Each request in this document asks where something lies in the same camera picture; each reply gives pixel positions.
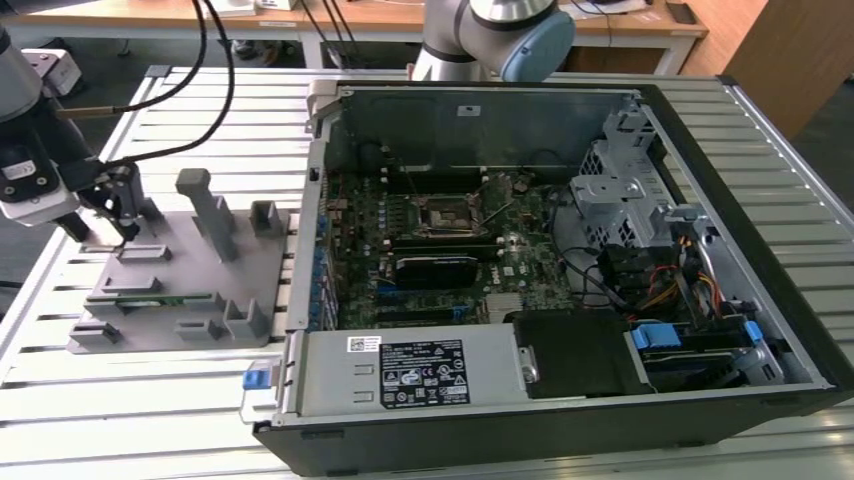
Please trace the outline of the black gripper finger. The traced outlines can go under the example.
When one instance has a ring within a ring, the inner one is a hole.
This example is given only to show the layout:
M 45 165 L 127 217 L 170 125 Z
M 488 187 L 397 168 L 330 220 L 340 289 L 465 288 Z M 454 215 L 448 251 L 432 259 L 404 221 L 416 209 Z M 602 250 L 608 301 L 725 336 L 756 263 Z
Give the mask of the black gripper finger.
M 138 217 L 145 202 L 139 168 L 135 163 L 110 167 L 97 185 L 106 195 L 107 217 L 125 241 L 133 241 L 141 232 Z
M 89 239 L 91 228 L 77 211 L 58 217 L 57 225 L 74 241 L 86 241 Z

